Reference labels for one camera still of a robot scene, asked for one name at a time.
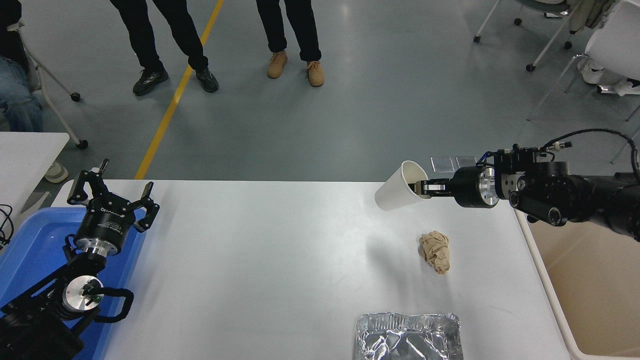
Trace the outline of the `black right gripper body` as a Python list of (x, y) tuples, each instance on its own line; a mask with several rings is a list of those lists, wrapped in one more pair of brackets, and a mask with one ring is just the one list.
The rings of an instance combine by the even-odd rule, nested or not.
[(484, 208), (485, 201), (480, 192), (480, 177), (483, 167), (465, 166), (455, 171), (449, 181), (449, 191), (455, 202), (463, 208)]

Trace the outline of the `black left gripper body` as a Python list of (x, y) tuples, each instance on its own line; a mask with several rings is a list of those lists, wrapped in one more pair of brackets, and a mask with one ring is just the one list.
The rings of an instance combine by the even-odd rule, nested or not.
[(86, 248), (100, 240), (108, 243), (107, 249), (122, 249), (135, 220), (133, 210), (123, 211), (122, 207), (111, 208), (102, 200), (90, 200), (75, 233), (75, 246)]

